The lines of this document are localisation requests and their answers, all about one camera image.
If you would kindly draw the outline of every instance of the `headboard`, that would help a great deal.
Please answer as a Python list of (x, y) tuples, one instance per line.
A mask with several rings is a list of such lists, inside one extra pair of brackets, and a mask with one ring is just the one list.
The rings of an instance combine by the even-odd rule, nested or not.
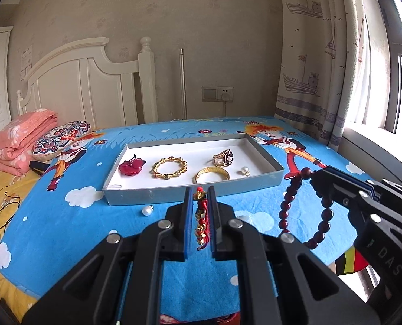
[[(73, 41), (41, 58), (25, 77), (26, 97), (17, 91), (19, 115), (47, 108), (58, 113), (60, 124), (83, 119), (93, 128), (130, 126), (138, 124), (138, 100), (144, 122), (157, 122), (150, 38), (141, 39), (138, 60), (118, 64), (105, 53), (108, 42), (108, 38)], [(138, 98), (135, 73), (141, 83)]]

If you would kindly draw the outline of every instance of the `blue bed sheet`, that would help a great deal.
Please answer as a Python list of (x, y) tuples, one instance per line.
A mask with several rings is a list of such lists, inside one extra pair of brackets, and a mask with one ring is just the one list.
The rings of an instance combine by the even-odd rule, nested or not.
[[(97, 131), (66, 151), (64, 165), (55, 165), (54, 160), (21, 203), (2, 239), (11, 255), (2, 274), (39, 298), (110, 232), (140, 233), (165, 216), (172, 204), (156, 204), (152, 215), (145, 217), (143, 206), (109, 206), (103, 198), (103, 183), (126, 143), (236, 132), (252, 135), (285, 168), (285, 179), (277, 187), (218, 198), (263, 233), (279, 234), (279, 206), (296, 170), (332, 165), (360, 180), (369, 178), (333, 150), (272, 117), (161, 122)], [(290, 210), (291, 233), (308, 240), (321, 221), (322, 210), (320, 199), (304, 181)], [(314, 251), (326, 264), (344, 253), (356, 237), (348, 211), (337, 204), (333, 210), (331, 230)], [(209, 248), (197, 251), (194, 247), (187, 262), (165, 263), (161, 313), (195, 321), (238, 311), (236, 275), (235, 262), (215, 262)]]

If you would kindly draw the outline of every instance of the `jewelry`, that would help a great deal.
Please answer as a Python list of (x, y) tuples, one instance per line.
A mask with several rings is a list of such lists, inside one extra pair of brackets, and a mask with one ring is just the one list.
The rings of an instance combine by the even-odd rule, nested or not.
[(145, 165), (146, 161), (141, 158), (136, 158), (133, 155), (129, 161), (124, 161), (120, 166), (118, 166), (120, 172), (126, 176), (134, 176), (142, 171), (142, 167)]
[(234, 155), (230, 149), (226, 149), (220, 154), (213, 155), (213, 164), (217, 167), (228, 167), (233, 161)]
[[(312, 171), (310, 168), (303, 168), (295, 177), (291, 179), (291, 185), (287, 187), (287, 193), (284, 195), (284, 201), (280, 204), (280, 212), (279, 212), (279, 228), (282, 230), (280, 234), (290, 233), (288, 229), (288, 221), (287, 218), (289, 216), (288, 210), (291, 208), (291, 202), (294, 201), (295, 195), (297, 194), (298, 189), (302, 185), (303, 180), (308, 180), (312, 177)], [(321, 205), (324, 207), (323, 212), (321, 213), (321, 222), (318, 225), (318, 231), (315, 232), (312, 238), (308, 240), (308, 242), (303, 243), (309, 249), (315, 249), (319, 243), (324, 241), (325, 234), (330, 230), (330, 220), (332, 220), (334, 216), (334, 212), (330, 207), (333, 205), (334, 201), (330, 199), (330, 197), (322, 197)]]
[(245, 176), (247, 176), (247, 177), (249, 177), (250, 176), (250, 172), (249, 172), (249, 169), (246, 167), (246, 166), (243, 166), (242, 168), (241, 168), (241, 173), (242, 174), (244, 174)]
[(198, 171), (198, 173), (195, 175), (195, 183), (198, 183), (198, 179), (199, 177), (207, 172), (216, 172), (216, 173), (220, 173), (222, 176), (224, 176), (227, 180), (230, 179), (230, 174), (224, 170), (223, 168), (220, 167), (215, 167), (215, 166), (211, 166), (211, 167), (206, 167), (203, 168), (202, 170)]
[(142, 214), (143, 214), (144, 216), (150, 216), (151, 213), (153, 212), (153, 210), (154, 210), (154, 206), (152, 206), (152, 205), (147, 205), (146, 207), (143, 207), (143, 208), (142, 208)]
[[(174, 173), (161, 174), (160, 172), (157, 172), (157, 169), (159, 168), (160, 165), (162, 165), (164, 163), (169, 163), (169, 162), (172, 162), (172, 161), (175, 161), (176, 163), (179, 163), (181, 168), (176, 170), (176, 172), (174, 172)], [(160, 161), (157, 161), (157, 163), (155, 163), (153, 165), (153, 168), (152, 168), (151, 171), (153, 172), (155, 178), (170, 179), (172, 177), (178, 177), (182, 173), (186, 172), (187, 171), (187, 162), (184, 161), (182, 158), (175, 158), (173, 156), (170, 156), (167, 159), (161, 158)]]
[(197, 188), (197, 192), (194, 194), (194, 200), (197, 202), (197, 211), (195, 212), (195, 218), (198, 225), (195, 229), (195, 236), (197, 242), (200, 245), (197, 250), (204, 249), (210, 240), (210, 224), (208, 221), (208, 207), (207, 207), (207, 195), (202, 187)]

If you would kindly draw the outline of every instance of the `wall outlet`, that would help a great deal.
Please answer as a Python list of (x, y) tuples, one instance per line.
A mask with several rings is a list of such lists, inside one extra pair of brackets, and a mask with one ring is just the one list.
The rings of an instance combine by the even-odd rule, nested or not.
[(234, 100), (233, 86), (203, 86), (202, 101), (222, 101), (222, 94), (228, 94), (227, 103), (232, 103)]

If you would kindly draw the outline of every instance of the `metal pole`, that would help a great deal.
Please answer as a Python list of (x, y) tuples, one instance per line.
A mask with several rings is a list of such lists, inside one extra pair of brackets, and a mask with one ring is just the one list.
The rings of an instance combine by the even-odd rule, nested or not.
[(180, 49), (180, 81), (181, 81), (181, 100), (183, 102), (183, 119), (187, 119), (186, 78), (184, 75), (184, 52), (183, 52), (183, 49)]

